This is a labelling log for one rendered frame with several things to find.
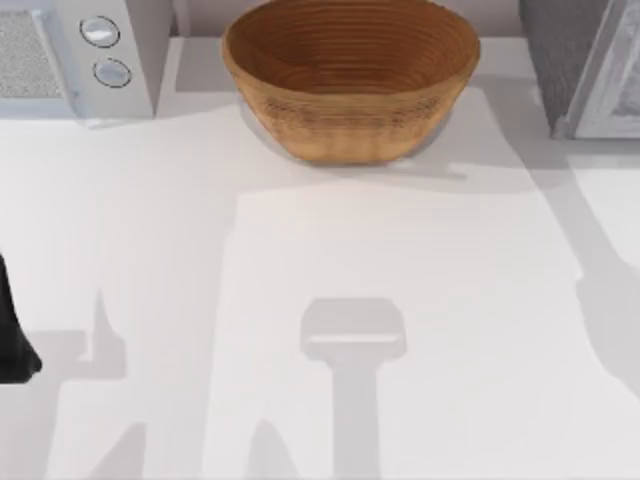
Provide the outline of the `brown woven basket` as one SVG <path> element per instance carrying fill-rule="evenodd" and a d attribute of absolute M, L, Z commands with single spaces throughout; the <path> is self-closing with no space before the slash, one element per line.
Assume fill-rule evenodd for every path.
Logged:
<path fill-rule="evenodd" d="M 266 0 L 222 56 L 257 121 L 318 165 L 375 165 L 418 147 L 481 56 L 471 23 L 434 0 Z"/>

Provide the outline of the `pale microwave oven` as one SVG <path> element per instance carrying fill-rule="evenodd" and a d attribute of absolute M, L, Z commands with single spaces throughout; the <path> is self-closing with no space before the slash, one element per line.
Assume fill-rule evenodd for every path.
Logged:
<path fill-rule="evenodd" d="M 81 20 L 105 16 L 121 37 L 88 44 Z M 87 127 L 154 118 L 174 24 L 172 0 L 0 0 L 0 119 L 76 120 Z M 124 88 L 100 84 L 96 61 L 132 72 Z"/>

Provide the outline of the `round microwave knob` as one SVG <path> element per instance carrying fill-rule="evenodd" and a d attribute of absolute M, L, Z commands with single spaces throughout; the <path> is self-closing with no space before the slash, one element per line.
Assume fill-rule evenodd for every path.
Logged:
<path fill-rule="evenodd" d="M 103 49 L 115 46 L 121 37 L 118 25 L 105 16 L 93 16 L 81 20 L 79 32 L 88 44 Z"/>
<path fill-rule="evenodd" d="M 93 75 L 100 84 L 112 89 L 124 88 L 132 80 L 130 68 L 115 58 L 96 61 L 93 65 Z"/>

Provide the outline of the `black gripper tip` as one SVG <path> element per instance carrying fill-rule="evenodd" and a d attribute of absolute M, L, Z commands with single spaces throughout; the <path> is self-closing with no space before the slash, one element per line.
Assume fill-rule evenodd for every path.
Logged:
<path fill-rule="evenodd" d="M 0 254 L 0 385 L 27 383 L 42 366 L 18 320 L 6 263 Z"/>

